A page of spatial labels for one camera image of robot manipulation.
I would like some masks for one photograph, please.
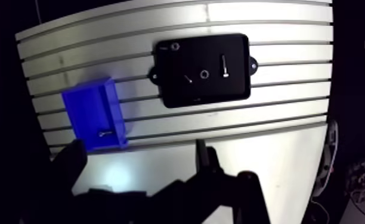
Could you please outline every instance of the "blue bin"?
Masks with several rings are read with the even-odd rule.
[[[116,87],[110,78],[62,92],[74,133],[88,151],[128,144]]]

